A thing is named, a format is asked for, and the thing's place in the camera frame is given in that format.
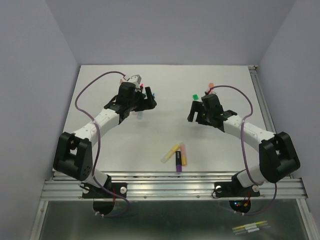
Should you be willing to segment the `green pen cap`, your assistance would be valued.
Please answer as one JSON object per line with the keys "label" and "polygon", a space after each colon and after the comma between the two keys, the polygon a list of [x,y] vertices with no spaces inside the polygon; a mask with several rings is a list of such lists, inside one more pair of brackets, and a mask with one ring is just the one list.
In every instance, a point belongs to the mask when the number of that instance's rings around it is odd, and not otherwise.
{"label": "green pen cap", "polygon": [[192,98],[193,98],[194,101],[197,101],[197,100],[199,99],[199,97],[198,97],[197,94],[194,94],[194,95],[192,96]]}

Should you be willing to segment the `pastel green highlighter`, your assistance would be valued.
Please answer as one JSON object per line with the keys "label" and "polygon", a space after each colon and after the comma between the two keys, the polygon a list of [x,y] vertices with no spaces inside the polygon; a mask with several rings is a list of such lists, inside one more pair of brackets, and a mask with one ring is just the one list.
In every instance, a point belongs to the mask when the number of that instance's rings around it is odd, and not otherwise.
{"label": "pastel green highlighter", "polygon": [[143,112],[140,111],[140,112],[137,113],[137,119],[141,120],[142,118],[143,118]]}

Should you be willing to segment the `black highlighter purple cap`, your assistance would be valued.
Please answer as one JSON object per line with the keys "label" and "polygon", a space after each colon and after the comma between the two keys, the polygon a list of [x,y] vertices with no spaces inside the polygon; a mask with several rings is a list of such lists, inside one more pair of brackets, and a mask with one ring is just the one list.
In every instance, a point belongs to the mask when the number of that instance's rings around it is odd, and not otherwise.
{"label": "black highlighter purple cap", "polygon": [[177,173],[182,172],[182,157],[181,157],[180,151],[175,152],[175,166],[176,166]]}

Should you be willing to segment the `pastel orange yellow highlighter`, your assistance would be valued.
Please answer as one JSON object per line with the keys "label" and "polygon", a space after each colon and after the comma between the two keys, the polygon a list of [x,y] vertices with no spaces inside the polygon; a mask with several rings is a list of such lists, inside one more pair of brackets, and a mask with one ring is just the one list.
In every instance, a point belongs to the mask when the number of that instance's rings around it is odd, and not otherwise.
{"label": "pastel orange yellow highlighter", "polygon": [[181,164],[182,166],[187,165],[186,147],[183,142],[180,143],[180,153],[181,153]]}

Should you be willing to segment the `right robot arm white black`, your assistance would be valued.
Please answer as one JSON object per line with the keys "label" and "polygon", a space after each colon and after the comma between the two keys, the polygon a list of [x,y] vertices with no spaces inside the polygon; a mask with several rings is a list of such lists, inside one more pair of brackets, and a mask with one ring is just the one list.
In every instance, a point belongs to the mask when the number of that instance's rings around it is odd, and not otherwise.
{"label": "right robot arm white black", "polygon": [[277,183],[301,167],[291,137],[286,132],[274,133],[245,122],[236,112],[224,110],[217,95],[194,100],[187,117],[189,122],[211,126],[240,139],[258,152],[258,164],[234,175],[231,192],[242,195],[248,187],[265,182]]}

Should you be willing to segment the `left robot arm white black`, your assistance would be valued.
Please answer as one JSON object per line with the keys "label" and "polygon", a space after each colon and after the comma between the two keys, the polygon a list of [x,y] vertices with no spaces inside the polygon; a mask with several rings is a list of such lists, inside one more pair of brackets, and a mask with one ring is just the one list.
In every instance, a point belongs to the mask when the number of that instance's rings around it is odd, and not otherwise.
{"label": "left robot arm white black", "polygon": [[101,148],[102,137],[120,125],[131,112],[152,110],[157,103],[150,87],[123,82],[114,96],[91,121],[75,132],[63,132],[58,138],[53,169],[78,181],[94,186],[100,197],[111,193],[112,178],[97,169],[98,156],[93,147]]}

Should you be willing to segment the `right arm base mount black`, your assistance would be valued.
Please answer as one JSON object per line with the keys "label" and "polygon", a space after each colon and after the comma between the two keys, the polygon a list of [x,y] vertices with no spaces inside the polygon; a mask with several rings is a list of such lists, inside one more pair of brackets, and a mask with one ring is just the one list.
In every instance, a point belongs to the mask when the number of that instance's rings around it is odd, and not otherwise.
{"label": "right arm base mount black", "polygon": [[236,213],[243,215],[248,214],[252,202],[251,198],[259,197],[259,187],[256,185],[249,185],[243,187],[237,179],[239,173],[231,177],[231,181],[218,181],[214,183],[211,196],[214,199],[230,198],[229,205]]}

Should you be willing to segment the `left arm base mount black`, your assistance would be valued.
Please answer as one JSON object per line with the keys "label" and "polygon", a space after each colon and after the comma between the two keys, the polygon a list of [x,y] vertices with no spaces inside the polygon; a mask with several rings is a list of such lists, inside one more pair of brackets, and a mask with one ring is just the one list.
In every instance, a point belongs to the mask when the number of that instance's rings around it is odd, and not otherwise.
{"label": "left arm base mount black", "polygon": [[[92,208],[94,214],[101,218],[122,217],[130,207],[127,199],[128,184],[126,182],[114,182],[107,175],[104,185],[98,186],[87,182],[81,182],[79,187],[82,189],[82,198],[93,200]],[[124,207],[116,210],[116,200],[123,200]]]}

